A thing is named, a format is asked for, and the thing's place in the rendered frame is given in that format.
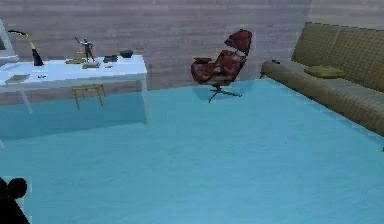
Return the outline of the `olive green sofa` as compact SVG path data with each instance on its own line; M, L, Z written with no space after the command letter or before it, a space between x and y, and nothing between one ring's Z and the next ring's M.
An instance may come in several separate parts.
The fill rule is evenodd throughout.
M261 73L384 137L384 30L307 22L288 60ZM343 78L322 79L306 67L331 66Z

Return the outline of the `dark figurine statue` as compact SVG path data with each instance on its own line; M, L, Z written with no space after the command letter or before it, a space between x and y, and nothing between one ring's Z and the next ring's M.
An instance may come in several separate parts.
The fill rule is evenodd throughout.
M75 40L84 47L86 61L89 61L89 58L92 58L92 60L94 60L94 56L92 53L93 44L89 42L86 38L84 38L82 41L79 41L78 38L75 38Z

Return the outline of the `black and yellow desk lamp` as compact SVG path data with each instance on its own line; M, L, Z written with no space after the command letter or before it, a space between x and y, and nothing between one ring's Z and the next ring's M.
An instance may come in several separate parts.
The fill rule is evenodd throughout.
M32 39L30 38L30 36L27 33L22 32L22 31L17 31L17 30L9 30L9 33L19 35L19 36L24 36L27 39L27 41L31 47L34 65L35 66L43 66L44 65Z

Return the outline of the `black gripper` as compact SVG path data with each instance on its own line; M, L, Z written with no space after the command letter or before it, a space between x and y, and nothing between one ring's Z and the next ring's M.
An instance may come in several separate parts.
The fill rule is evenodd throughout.
M0 224L30 224L17 203L25 196L27 182L24 178L14 178L6 182L0 177Z

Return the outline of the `yellow-green cushion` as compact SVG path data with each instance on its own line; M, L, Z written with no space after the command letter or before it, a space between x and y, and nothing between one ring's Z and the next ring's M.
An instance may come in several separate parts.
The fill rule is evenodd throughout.
M340 69L331 67L331 66L311 66L306 67L304 72L317 78L322 79L335 79L343 78L346 73Z

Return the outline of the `white laptop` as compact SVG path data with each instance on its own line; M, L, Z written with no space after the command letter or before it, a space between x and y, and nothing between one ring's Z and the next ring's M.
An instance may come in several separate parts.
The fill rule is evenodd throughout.
M0 66L7 63L16 63L19 60L9 39L6 26L0 18Z

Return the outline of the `white table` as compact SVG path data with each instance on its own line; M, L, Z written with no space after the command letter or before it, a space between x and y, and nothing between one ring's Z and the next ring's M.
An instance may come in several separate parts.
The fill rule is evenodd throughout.
M23 74L30 74L30 77L21 83L5 83L13 75ZM46 78L39 79L39 75L45 75ZM34 66L32 62L17 62L0 67L0 93L19 92L29 114L33 113L33 109L27 91L133 81L141 82L145 119L150 125L147 68L142 55L133 55L131 58L119 56L117 62L101 63L99 68L88 69L82 69L80 64L66 64L64 60L46 61L43 66Z

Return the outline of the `yellow wooden stool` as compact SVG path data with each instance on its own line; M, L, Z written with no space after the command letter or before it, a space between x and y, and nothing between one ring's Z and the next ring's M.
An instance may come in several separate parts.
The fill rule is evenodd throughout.
M87 92L95 92L97 94L99 103L101 106L104 106L102 97L106 96L106 91L103 84L92 84L92 85L83 85L75 86L72 88L72 93L74 96L76 108L80 109L79 97L85 99Z

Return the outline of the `tan book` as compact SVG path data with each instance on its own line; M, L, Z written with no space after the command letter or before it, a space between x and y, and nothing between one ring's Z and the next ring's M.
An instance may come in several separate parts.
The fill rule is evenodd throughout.
M30 74L13 75L11 78L5 81L6 84L21 83L26 81L30 77Z

